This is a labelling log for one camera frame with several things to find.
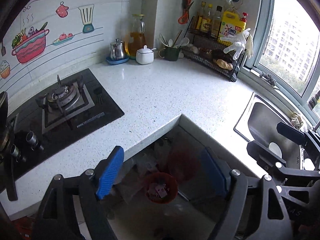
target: stainless steel sink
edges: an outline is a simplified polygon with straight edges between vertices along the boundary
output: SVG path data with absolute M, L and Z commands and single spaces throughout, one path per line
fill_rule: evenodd
M 289 118 L 278 107 L 253 93 L 234 130 L 248 142 L 255 140 L 267 148 L 271 142 L 276 143 L 287 167 L 302 169 L 303 149 L 278 134 L 276 127 L 279 122 L 291 125 Z

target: glass pitcher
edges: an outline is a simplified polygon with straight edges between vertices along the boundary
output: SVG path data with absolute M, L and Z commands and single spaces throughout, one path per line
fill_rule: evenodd
M 144 36 L 145 24 L 143 17 L 143 14 L 132 14 L 132 28 L 128 43 L 128 51 L 131 59 L 135 59 L 137 50 L 142 49 L 143 46 L 147 44 Z

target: blue gripper pad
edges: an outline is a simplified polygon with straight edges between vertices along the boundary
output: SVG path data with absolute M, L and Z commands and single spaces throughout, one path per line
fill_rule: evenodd
M 207 173 L 216 195 L 225 198 L 230 190 L 231 171 L 228 164 L 217 158 L 213 158 L 207 148 L 203 149 L 200 154 L 201 165 Z
M 105 168 L 105 170 L 99 178 L 99 186 L 96 195 L 100 200 L 109 194 L 113 182 L 116 179 L 116 176 L 118 175 L 118 172 L 123 164 L 123 160 L 123 148 L 120 146 L 116 146 L 107 158 L 109 164 L 107 165 L 107 167 Z

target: white speckled countertop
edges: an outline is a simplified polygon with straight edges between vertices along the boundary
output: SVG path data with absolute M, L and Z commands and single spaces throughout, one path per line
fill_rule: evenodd
M 9 216 L 42 200 L 55 174 L 79 176 L 108 157 L 116 145 L 125 150 L 125 160 L 149 143 L 156 131 L 183 114 L 230 151 L 254 174 L 260 168 L 246 151 L 247 142 L 233 131 L 253 89 L 187 59 L 168 62 L 156 59 L 150 65 L 90 67 L 124 116 L 87 135 L 55 154 L 16 181 L 18 201 L 10 202 L 6 190 L 0 201 Z

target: metal rack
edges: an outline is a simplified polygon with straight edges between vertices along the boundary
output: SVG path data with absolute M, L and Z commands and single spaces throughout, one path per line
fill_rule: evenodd
M 193 22 L 194 22 L 194 17 L 190 21 L 190 24 L 185 33 L 185 36 L 187 33 L 191 33 L 193 35 L 192 44 L 194 46 L 202 49 L 212 49 L 212 50 L 219 49 L 221 51 L 223 51 L 226 47 L 229 46 L 230 44 L 229 42 L 225 42 L 225 41 L 218 42 L 217 39 L 210 37 L 209 34 L 194 30 L 193 24 L 192 24 Z M 218 71 L 219 73 L 227 76 L 228 80 L 231 82 L 236 82 L 237 74 L 240 71 L 240 67 L 242 66 L 242 61 L 244 59 L 244 54 L 245 54 L 245 51 L 241 53 L 238 60 L 234 60 L 232 62 L 233 69 L 227 70 L 227 69 L 220 68 L 216 63 L 213 62 L 212 56 L 207 55 L 205 52 L 200 51 L 199 54 L 194 54 L 192 51 L 190 51 L 186 47 L 183 47 L 182 51 L 186 58 L 189 58 L 192 61 L 198 62 L 206 67 L 209 67 L 211 69 Z M 235 51 L 231 51 L 228 54 L 226 54 L 226 56 L 230 56 L 232 58 L 234 54 L 235 54 Z

